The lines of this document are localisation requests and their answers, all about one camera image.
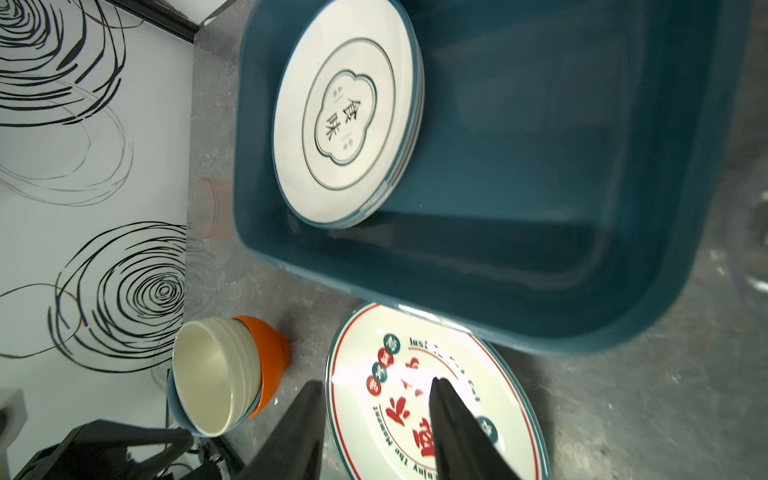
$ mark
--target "gray countertop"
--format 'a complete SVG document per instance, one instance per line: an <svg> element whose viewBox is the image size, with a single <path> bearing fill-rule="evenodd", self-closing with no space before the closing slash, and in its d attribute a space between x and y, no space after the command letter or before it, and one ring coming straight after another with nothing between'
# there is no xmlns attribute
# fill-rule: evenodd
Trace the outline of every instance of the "gray countertop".
<svg viewBox="0 0 768 480"><path fill-rule="evenodd" d="M232 177L240 39L255 3L235 2L195 38L190 192L201 177ZM679 300L646 333L602 354L500 349L536 411L553 478L766 477L768 337L733 293L725 248L736 192L768 145L768 0L754 9L730 149ZM187 263L188 298L200 307L192 316L258 316L290 343L274 404L228 434L248 462L304 382L323 378L333 334L361 300L191 229ZM323 478L348 478L327 430L323 461Z"/></svg>

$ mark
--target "plastic tub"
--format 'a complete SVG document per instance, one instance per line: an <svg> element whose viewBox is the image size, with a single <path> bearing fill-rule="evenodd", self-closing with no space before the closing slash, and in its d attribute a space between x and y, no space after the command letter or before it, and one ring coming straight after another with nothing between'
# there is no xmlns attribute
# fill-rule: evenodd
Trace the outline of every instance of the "plastic tub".
<svg viewBox="0 0 768 480"><path fill-rule="evenodd" d="M613 346L677 298L730 125L750 2L411 0L419 142L359 226L303 225L272 118L323 0L260 0L243 35L233 180L247 249L534 353Z"/></svg>

